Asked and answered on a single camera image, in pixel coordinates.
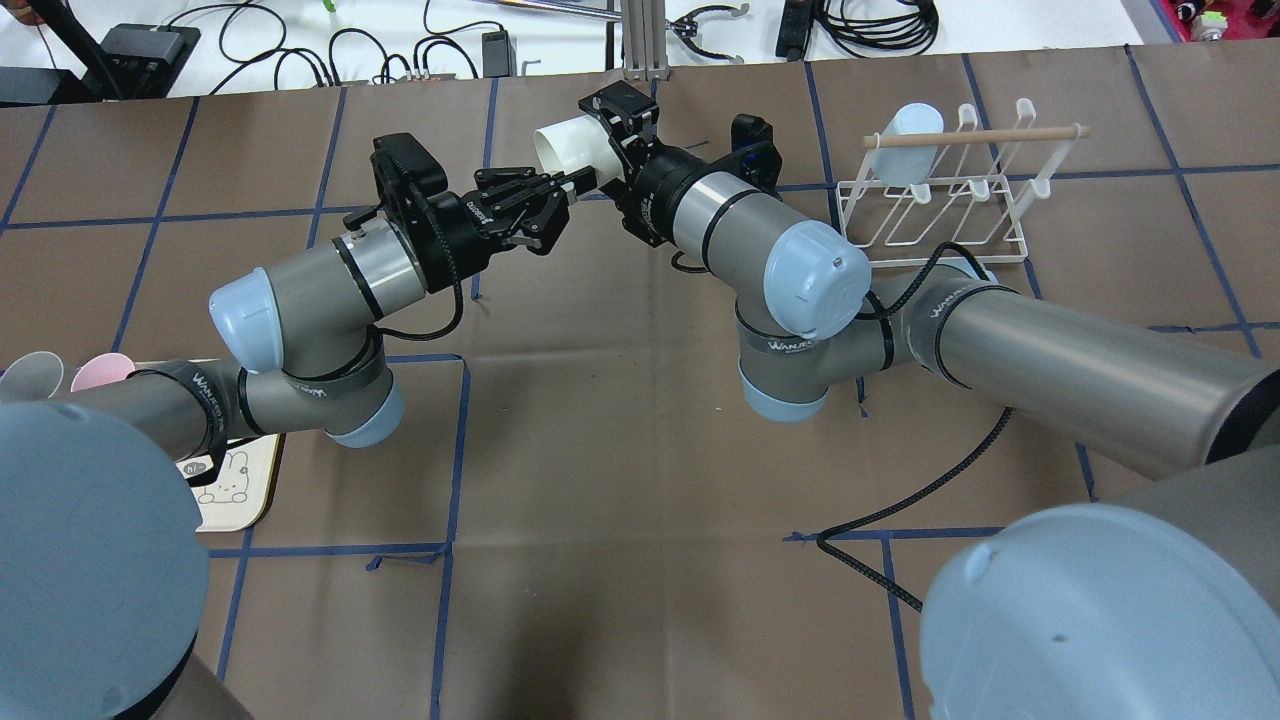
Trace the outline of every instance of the bunny illustration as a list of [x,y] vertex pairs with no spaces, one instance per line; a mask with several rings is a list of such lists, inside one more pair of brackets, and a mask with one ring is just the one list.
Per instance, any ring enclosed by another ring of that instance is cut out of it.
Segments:
[[223,470],[218,474],[218,480],[201,488],[201,505],[210,502],[246,502],[248,500],[248,454],[233,452],[223,462]]

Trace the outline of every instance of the gray cup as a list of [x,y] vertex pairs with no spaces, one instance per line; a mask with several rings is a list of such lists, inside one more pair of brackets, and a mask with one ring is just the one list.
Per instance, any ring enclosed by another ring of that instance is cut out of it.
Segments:
[[47,400],[61,387],[65,372],[63,359],[52,352],[23,355],[0,375],[0,402]]

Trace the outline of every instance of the white table surface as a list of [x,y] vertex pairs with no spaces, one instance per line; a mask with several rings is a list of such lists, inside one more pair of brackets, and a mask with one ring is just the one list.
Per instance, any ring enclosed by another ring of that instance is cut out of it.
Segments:
[[[704,5],[710,0],[669,0],[668,18]],[[161,23],[182,9],[209,4],[200,0],[76,0],[73,8],[86,28],[97,38],[116,23]],[[422,31],[421,3],[403,0],[337,0],[338,12],[328,13],[320,0],[266,0],[288,23],[287,46],[306,46],[328,56],[329,36],[342,27],[360,27],[372,32],[388,51],[408,55]],[[895,0],[850,0],[850,15],[861,9],[861,17],[900,14],[902,5]],[[1041,47],[1092,47],[1106,45],[1138,45],[1143,38],[1125,10],[1124,0],[938,0],[942,29],[931,53],[983,53],[1029,50]],[[703,46],[744,56],[750,63],[781,61],[773,56],[782,0],[756,0],[751,12],[739,19],[703,22]],[[191,61],[183,70],[172,95],[207,94],[234,65],[218,51],[218,31],[227,10],[188,17],[179,24],[192,24],[204,36]],[[497,19],[516,38],[517,60],[535,61],[529,74],[556,74],[600,70],[604,68],[604,24],[598,20],[552,15],[475,3],[474,0],[434,0],[430,24],[435,29],[454,27],[475,19]],[[278,24],[265,13],[247,12],[228,33],[228,51],[248,58],[269,49],[279,36]],[[480,64],[480,35],[468,31],[454,36]],[[74,56],[56,37],[45,31],[59,67],[83,72]],[[672,65],[708,63],[690,54],[675,37],[668,36],[668,59]],[[810,60],[845,56],[823,33],[814,28]],[[335,49],[338,69],[344,79],[370,78],[378,72],[381,56],[367,40],[343,36]],[[0,65],[49,67],[49,56],[35,28],[28,28],[0,14]],[[241,73],[223,92],[246,92],[271,88],[275,60],[259,63]],[[466,64],[456,53],[431,51],[431,69],[467,77]],[[285,63],[282,87],[314,85],[311,70],[296,58]]]

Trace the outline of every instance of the white pvc pipe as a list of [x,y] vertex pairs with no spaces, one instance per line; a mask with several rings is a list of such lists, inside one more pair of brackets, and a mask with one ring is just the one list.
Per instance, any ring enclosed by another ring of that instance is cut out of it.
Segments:
[[590,165],[598,187],[622,177],[622,160],[608,133],[588,115],[534,131],[534,150],[547,173],[572,173]]

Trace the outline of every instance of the power adapter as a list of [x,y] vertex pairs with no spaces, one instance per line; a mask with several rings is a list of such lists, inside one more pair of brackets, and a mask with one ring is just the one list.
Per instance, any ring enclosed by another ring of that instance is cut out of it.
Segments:
[[512,77],[516,74],[516,44],[504,29],[480,36],[480,61],[484,77]]
[[803,60],[809,50],[809,32],[813,29],[814,0],[786,0],[782,23],[778,26],[778,45],[773,54],[787,61]]

